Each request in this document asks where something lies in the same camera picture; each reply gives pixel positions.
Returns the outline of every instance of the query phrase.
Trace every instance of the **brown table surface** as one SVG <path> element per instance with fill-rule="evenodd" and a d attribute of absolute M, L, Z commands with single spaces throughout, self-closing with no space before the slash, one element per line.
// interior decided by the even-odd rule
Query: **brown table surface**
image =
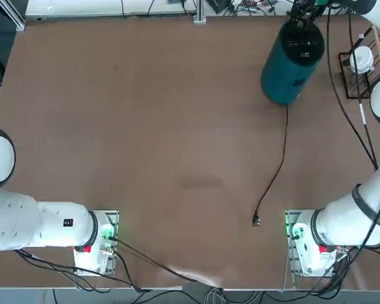
<path fill-rule="evenodd" d="M 325 33 L 325 18 L 320 27 Z M 280 289 L 285 209 L 321 208 L 372 174 L 331 89 L 326 59 L 286 112 L 260 74 L 283 18 L 39 22 L 17 33 L 0 100 L 16 170 L 6 189 L 37 200 L 119 209 L 120 237 L 174 269 L 225 288 Z M 355 19 L 354 29 L 368 23 Z M 331 24 L 349 49 L 346 17 Z M 362 132 L 357 102 L 343 98 Z M 369 128 L 380 159 L 380 126 Z M 33 251 L 73 265 L 70 248 Z M 184 283 L 121 248 L 143 287 Z M 117 277 L 126 278 L 118 264 Z M 96 286 L 124 286 L 94 279 Z M 315 280 L 300 280 L 309 288 Z M 71 286 L 0 252 L 0 286 Z M 292 288 L 288 276 L 288 288 Z M 345 288 L 380 289 L 380 256 L 364 253 Z"/>

